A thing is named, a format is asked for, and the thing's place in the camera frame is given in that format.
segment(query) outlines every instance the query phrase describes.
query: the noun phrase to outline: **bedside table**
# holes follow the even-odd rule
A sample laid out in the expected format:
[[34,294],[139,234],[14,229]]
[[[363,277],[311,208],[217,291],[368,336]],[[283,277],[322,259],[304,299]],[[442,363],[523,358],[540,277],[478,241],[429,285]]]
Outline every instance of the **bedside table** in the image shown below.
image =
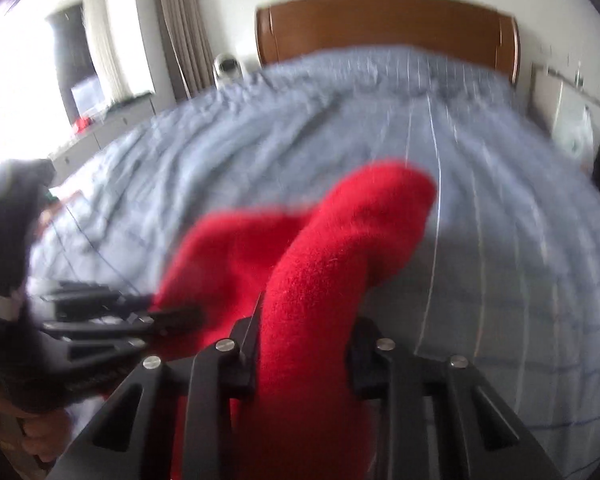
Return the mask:
[[586,163],[593,163],[600,145],[599,99],[557,70],[534,64],[528,113],[561,150],[576,160],[588,136],[589,151],[592,144],[593,153],[589,153]]

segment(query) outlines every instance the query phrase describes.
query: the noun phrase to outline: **plaid bedding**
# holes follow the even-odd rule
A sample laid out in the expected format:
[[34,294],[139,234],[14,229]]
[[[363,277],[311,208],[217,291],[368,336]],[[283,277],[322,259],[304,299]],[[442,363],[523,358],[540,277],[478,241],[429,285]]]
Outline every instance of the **plaid bedding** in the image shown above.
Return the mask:
[[404,270],[362,309],[420,355],[469,357],[565,478],[600,461],[600,196],[485,68],[407,47],[330,51],[135,128],[32,254],[35,276],[157,288],[186,230],[224,208],[302,206],[372,160],[438,201]]

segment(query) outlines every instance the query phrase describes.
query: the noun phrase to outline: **white strap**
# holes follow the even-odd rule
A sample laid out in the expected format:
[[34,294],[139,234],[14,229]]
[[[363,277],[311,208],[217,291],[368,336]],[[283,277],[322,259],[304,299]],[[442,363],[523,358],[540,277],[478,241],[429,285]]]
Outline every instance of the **white strap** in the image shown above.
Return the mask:
[[23,298],[19,291],[14,292],[10,298],[0,296],[0,319],[16,321],[20,316],[22,303]]

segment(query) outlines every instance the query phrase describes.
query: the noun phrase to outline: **red object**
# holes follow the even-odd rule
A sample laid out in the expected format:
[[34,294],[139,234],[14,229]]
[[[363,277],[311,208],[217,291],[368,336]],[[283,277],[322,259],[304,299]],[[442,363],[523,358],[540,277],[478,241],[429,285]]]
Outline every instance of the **red object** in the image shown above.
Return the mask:
[[74,123],[74,135],[80,135],[93,124],[93,119],[90,117],[78,117]]
[[187,235],[156,306],[196,300],[210,323],[170,341],[164,358],[226,337],[266,288],[256,396],[234,410],[241,478],[364,478],[370,431],[347,386],[346,345],[363,294],[411,256],[435,194],[425,175],[376,164],[304,214],[213,215]]

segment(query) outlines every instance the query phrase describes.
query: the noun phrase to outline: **wooden headboard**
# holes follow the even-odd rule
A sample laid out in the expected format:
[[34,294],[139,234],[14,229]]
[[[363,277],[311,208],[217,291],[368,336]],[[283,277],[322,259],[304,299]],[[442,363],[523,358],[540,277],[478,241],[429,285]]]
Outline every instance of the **wooden headboard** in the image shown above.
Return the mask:
[[516,82],[512,16],[457,0],[292,0],[256,11],[260,63],[324,48],[410,44],[494,68]]

